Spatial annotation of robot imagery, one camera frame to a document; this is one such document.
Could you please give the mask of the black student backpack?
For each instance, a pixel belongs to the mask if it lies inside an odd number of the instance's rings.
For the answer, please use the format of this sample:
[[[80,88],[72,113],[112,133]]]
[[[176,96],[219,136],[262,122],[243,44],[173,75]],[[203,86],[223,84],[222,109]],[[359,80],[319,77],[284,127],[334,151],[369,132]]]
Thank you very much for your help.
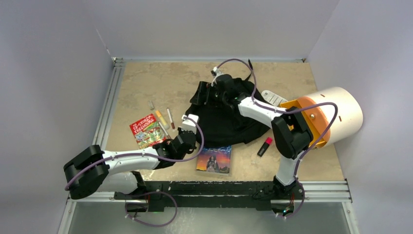
[[[248,144],[263,136],[270,128],[254,119],[243,117],[226,105],[222,94],[218,102],[206,105],[190,104],[185,114],[199,117],[198,124],[203,131],[204,146],[207,148],[225,147],[234,144]]]

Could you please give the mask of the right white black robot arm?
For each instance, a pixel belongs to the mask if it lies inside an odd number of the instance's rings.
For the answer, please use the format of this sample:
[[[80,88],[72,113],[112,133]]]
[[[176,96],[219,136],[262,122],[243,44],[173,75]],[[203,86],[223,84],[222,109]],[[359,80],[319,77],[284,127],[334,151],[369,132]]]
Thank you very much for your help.
[[[297,185],[297,160],[308,150],[313,134],[297,107],[269,105],[247,79],[218,75],[214,82],[199,82],[185,114],[198,116],[197,141],[217,148],[249,143],[269,129],[281,154],[272,192],[286,198]]]

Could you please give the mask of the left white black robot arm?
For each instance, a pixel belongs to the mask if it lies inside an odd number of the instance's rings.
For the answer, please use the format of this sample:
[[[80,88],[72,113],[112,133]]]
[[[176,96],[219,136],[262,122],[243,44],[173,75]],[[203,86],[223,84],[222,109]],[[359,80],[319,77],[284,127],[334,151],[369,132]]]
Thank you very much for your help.
[[[157,170],[183,162],[196,148],[196,131],[179,129],[174,139],[167,139],[135,151],[103,151],[91,145],[67,162],[63,171],[65,190],[72,199],[86,198],[97,192],[106,178],[135,170]]]

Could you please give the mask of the Jane Eyre blue book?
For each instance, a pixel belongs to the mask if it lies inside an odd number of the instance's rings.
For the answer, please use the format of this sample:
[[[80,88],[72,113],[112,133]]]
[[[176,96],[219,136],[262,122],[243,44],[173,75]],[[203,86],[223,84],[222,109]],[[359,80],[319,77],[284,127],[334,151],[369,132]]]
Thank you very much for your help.
[[[196,171],[210,174],[230,174],[232,146],[204,147],[197,157]]]

